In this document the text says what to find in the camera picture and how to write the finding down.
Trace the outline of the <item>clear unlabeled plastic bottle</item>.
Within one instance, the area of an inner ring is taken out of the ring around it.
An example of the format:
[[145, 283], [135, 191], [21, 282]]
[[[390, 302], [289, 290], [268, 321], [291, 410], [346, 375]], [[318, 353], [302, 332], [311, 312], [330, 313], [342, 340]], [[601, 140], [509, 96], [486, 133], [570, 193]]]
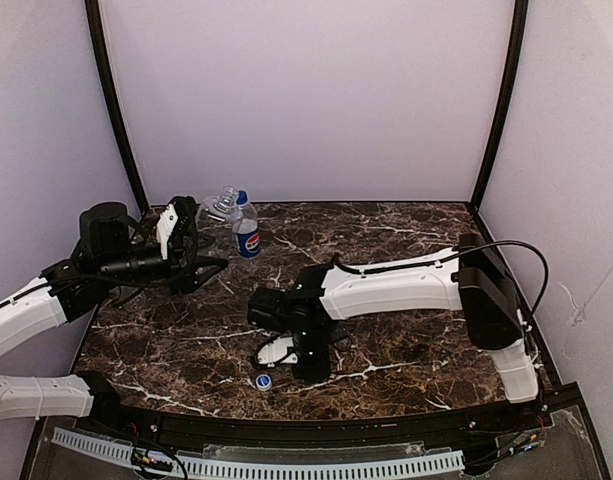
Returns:
[[243, 212], [238, 204], [239, 196], [240, 192], [236, 188], [224, 186], [218, 195], [206, 197], [199, 206], [198, 229], [212, 231], [222, 228], [236, 233], [243, 219]]

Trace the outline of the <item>blue white Pocari cap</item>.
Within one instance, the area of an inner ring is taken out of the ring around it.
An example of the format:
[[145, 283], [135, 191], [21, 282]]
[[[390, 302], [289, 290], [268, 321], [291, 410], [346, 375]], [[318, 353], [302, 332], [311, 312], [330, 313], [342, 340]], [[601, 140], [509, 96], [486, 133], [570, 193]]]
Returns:
[[273, 381], [270, 375], [262, 373], [255, 377], [254, 385], [260, 391], [268, 391], [273, 387]]

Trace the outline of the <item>Pocari Sweat bottle blue label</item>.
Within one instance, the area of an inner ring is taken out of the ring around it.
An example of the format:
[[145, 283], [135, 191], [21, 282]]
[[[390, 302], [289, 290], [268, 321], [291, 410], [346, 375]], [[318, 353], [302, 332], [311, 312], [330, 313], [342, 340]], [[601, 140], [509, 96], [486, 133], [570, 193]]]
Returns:
[[145, 307], [147, 298], [144, 288], [128, 289], [118, 302], [118, 307], [128, 312], [137, 312]]

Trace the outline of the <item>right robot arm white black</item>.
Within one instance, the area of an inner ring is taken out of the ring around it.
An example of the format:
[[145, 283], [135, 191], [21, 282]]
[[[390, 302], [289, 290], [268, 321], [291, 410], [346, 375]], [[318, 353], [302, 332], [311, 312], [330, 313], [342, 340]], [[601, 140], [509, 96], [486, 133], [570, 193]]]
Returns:
[[276, 333], [253, 356], [261, 368], [288, 364], [307, 383], [331, 374], [336, 324], [368, 314], [412, 310], [463, 313], [470, 342], [492, 358], [507, 401], [533, 401], [540, 387], [529, 351], [528, 317], [497, 243], [475, 235], [454, 247], [407, 260], [348, 266], [333, 257], [302, 269], [288, 290], [260, 287], [247, 320]]

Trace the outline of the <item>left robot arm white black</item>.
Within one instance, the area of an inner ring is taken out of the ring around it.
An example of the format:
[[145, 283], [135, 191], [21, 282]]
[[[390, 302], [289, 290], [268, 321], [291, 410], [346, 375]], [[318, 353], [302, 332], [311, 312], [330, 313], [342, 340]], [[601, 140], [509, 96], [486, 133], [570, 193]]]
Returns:
[[[120, 202], [82, 212], [80, 238], [70, 257], [0, 302], [0, 357], [80, 319], [107, 301], [115, 288], [195, 292], [228, 265], [223, 258], [200, 254], [196, 215], [192, 197], [174, 197], [160, 214], [155, 243], [149, 243], [145, 228]], [[96, 372], [52, 378], [0, 374], [0, 421], [82, 418], [118, 402], [117, 392]]]

